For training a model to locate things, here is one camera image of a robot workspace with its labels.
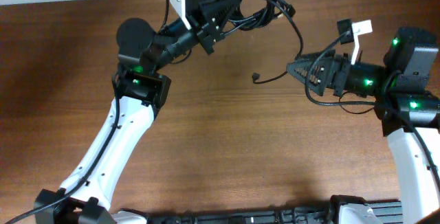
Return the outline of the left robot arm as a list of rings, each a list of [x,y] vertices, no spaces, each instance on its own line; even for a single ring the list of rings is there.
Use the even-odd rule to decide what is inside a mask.
[[[156,32],[143,19],[127,19],[117,32],[114,99],[89,150],[60,188],[34,202],[37,223],[148,223],[136,210],[110,213],[113,193],[136,144],[164,106],[171,80],[159,69],[196,45],[211,54],[241,0],[193,0],[186,14]]]

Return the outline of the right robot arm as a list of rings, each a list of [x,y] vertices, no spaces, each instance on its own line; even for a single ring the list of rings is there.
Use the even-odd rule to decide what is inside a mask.
[[[399,178],[401,214],[405,223],[439,222],[439,99],[427,90],[430,70],[439,53],[434,34],[401,27],[383,65],[361,61],[359,38],[372,32],[355,23],[339,31],[337,41],[354,44],[352,54],[337,54],[334,45],[299,56],[287,73],[305,86],[310,102],[331,89],[335,105],[347,108],[344,95],[374,110],[382,124]]]

